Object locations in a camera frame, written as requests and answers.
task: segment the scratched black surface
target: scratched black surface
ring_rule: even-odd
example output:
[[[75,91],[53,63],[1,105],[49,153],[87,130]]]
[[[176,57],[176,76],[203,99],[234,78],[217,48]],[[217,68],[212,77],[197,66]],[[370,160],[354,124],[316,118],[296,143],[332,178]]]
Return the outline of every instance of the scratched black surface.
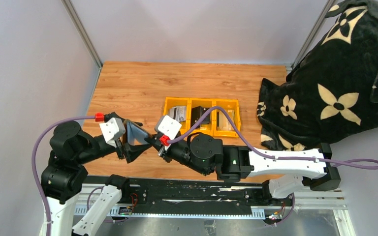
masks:
[[[106,179],[107,177],[89,176],[85,183],[102,184]],[[130,178],[130,184],[138,184],[148,189],[147,203],[138,204],[134,212],[167,214],[251,214],[250,206],[245,204],[243,190],[219,191],[219,189],[232,186],[261,187],[261,184],[255,183],[146,178]],[[169,200],[191,201],[176,203]]]

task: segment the small item in tray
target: small item in tray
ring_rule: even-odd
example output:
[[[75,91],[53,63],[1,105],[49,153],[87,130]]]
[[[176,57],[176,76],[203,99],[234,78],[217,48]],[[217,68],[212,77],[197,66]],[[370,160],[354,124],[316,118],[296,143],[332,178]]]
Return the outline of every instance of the small item in tray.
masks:
[[[186,106],[176,106],[172,107],[169,110],[170,117],[177,120],[178,122],[182,122],[186,120]]]
[[[190,115],[190,126],[193,126],[208,109],[209,108],[201,107],[201,106],[192,108],[191,115]],[[209,123],[211,123],[211,114],[206,116],[206,118],[201,122],[201,124],[209,124]]]
[[[234,121],[234,110],[226,110],[229,114],[229,117]],[[222,112],[217,112],[217,130],[222,131],[234,131],[234,128],[231,126],[227,117]]]

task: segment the gray floor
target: gray floor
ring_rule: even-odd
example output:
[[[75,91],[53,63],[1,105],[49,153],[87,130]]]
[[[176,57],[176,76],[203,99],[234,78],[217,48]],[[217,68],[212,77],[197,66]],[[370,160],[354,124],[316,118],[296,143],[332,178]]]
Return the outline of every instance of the gray floor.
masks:
[[[80,217],[75,216],[74,223]],[[299,210],[276,228],[261,230],[261,220],[132,218],[104,223],[97,236],[340,236],[332,210]]]

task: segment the yellow tray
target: yellow tray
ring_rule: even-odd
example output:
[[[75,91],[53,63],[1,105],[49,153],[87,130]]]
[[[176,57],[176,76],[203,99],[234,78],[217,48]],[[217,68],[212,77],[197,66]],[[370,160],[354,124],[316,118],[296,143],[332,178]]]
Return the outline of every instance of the yellow tray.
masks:
[[[234,110],[234,123],[238,130],[241,128],[240,119],[240,105],[238,100],[230,99],[205,99],[205,98],[183,98],[183,97],[167,97],[164,104],[163,115],[168,114],[169,110],[174,106],[186,106],[186,121],[182,121],[181,134],[184,134],[190,129],[191,111],[192,108],[202,107],[214,107],[220,106],[225,110]],[[199,129],[195,129],[192,133],[202,132],[215,137],[238,137],[235,131],[223,131],[217,130],[217,111],[211,112],[211,123],[201,124]]]

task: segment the wood grain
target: wood grain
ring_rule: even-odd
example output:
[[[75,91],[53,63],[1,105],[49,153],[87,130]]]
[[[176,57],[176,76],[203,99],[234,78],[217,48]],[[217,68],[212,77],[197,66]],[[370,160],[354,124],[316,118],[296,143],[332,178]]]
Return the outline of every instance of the wood grain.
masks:
[[[282,84],[285,76],[285,67],[280,65],[108,61],[102,68],[88,115],[116,112],[124,118],[142,122],[145,129],[154,133],[166,97],[238,99],[241,132],[252,145],[261,147],[261,125],[256,117],[261,80],[268,78]],[[101,134],[99,125],[93,121],[86,121],[84,130],[93,136]],[[237,138],[223,138],[223,142],[243,145]],[[205,177],[176,161],[166,163],[154,148],[131,164],[112,154],[85,166],[90,175],[217,179],[216,174]],[[257,176],[243,181],[263,182],[276,177],[279,176]]]

